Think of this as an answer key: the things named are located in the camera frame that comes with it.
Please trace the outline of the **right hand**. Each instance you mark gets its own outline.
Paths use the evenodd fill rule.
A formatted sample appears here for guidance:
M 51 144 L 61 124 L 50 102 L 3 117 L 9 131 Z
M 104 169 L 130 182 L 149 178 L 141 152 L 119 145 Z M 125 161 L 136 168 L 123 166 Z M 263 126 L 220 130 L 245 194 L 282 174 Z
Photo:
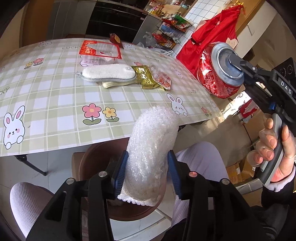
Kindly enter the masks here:
M 257 177 L 263 185 L 287 178 L 295 163 L 295 138 L 278 114 L 268 115 L 265 128 L 259 132 L 255 150 L 247 154 L 246 160 L 259 168 Z

